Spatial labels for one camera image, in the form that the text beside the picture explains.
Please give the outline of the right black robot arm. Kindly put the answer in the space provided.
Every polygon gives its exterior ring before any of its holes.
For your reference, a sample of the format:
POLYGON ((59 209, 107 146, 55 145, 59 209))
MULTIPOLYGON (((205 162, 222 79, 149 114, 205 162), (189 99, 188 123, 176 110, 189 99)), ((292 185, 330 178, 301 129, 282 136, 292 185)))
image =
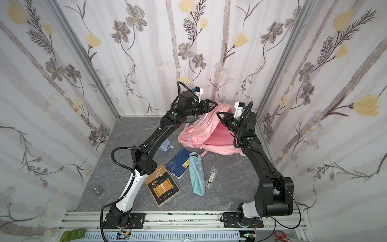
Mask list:
POLYGON ((297 205, 292 179, 284 177, 264 153, 256 135, 257 114, 252 112, 252 106, 251 101, 238 119, 233 113, 217 112, 221 124, 234 135, 234 147, 249 159, 259 180, 254 201, 240 204, 236 211, 235 224, 244 228, 263 227, 264 217, 276 222, 278 216, 290 216, 297 205))

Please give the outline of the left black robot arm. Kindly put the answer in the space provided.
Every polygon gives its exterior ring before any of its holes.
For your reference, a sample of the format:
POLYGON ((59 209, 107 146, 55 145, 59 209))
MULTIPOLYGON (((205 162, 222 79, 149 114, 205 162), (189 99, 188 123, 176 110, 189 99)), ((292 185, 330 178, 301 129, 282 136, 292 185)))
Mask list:
POLYGON ((159 127, 141 145, 133 147, 117 147, 111 152, 112 161, 121 168, 130 171, 131 175, 121 196, 114 202, 104 205, 100 212, 100 233, 103 241, 108 241, 104 230, 109 226, 124 228, 132 222, 131 210, 142 183, 157 168, 153 159, 156 151, 164 141, 175 132, 188 117, 198 117, 214 110, 218 103, 209 99, 201 100, 193 90, 182 82, 176 83, 178 93, 170 109, 161 118, 159 127), (130 150, 133 166, 119 163, 114 154, 119 150, 130 150))

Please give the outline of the pink backpack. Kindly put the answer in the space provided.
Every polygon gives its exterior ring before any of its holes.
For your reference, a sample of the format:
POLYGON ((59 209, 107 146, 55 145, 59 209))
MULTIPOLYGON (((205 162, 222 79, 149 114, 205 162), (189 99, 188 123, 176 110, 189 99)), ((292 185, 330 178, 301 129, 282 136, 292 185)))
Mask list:
POLYGON ((233 145, 233 136, 221 124, 216 112, 231 112, 231 105, 217 102, 218 106, 192 125, 185 125, 178 135, 178 142, 184 147, 204 149, 221 155, 240 154, 241 149, 233 145))

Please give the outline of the brown and black book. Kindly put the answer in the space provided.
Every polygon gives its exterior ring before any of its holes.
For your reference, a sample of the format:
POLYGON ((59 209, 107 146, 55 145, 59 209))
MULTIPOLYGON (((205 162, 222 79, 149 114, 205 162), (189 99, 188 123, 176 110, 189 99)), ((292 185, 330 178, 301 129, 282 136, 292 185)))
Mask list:
POLYGON ((164 164, 159 165, 156 170, 145 179, 144 184, 158 207, 165 204, 180 192, 179 186, 164 164))

